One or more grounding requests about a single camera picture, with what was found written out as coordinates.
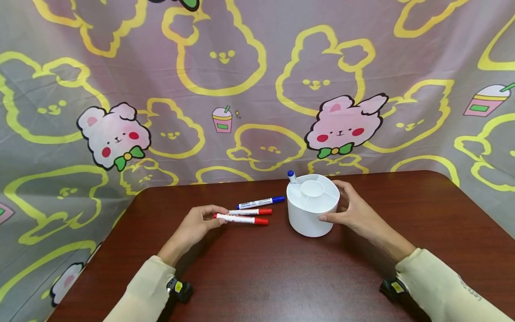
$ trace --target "sleeve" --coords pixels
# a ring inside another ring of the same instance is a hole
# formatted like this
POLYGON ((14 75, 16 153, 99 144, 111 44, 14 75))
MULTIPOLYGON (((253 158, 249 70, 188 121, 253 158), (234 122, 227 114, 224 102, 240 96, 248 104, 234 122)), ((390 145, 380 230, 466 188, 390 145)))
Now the sleeve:
POLYGON ((166 284, 174 274, 175 268, 152 256, 132 278, 104 322, 157 321, 168 301, 166 284))
POLYGON ((513 322, 425 249, 396 266, 397 278, 433 322, 513 322))

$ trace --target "left hand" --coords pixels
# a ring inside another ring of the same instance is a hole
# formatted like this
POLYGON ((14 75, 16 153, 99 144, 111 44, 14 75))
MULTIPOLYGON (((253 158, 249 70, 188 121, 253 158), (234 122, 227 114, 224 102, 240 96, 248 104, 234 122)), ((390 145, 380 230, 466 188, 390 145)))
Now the left hand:
POLYGON ((228 212, 229 210, 215 205, 193 207, 172 237, 161 248, 158 257, 174 267, 181 256, 200 242, 208 231, 226 222, 222 218, 204 220, 204 217, 213 213, 227 214, 228 212))

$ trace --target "fabric backdrop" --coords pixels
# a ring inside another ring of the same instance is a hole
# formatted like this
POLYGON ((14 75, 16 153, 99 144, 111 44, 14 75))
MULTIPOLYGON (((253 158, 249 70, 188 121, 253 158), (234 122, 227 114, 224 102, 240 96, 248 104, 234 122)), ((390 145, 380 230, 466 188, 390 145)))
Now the fabric backdrop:
POLYGON ((426 169, 515 236, 512 0, 200 1, 0 2, 1 321, 153 186, 426 169))

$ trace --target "red marker cap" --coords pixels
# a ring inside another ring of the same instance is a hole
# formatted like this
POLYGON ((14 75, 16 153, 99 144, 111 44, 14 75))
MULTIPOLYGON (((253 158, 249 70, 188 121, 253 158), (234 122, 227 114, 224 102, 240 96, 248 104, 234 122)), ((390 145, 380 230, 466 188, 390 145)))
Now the red marker cap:
POLYGON ((268 225, 268 219, 267 218, 254 218, 254 224, 255 225, 268 225))
POLYGON ((272 209, 270 209, 270 208, 258 209, 258 214, 260 214, 260 215, 271 215, 272 214, 272 209))

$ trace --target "white pen holder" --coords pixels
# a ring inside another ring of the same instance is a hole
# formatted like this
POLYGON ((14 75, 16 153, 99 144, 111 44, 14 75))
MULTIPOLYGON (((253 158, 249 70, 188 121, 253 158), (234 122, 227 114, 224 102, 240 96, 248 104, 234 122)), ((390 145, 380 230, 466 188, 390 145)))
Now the white pen holder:
POLYGON ((286 188, 288 218, 291 226, 306 237, 320 237, 333 228, 333 224, 318 220, 323 214, 336 211, 340 191, 325 176, 311 174, 297 178, 286 188))

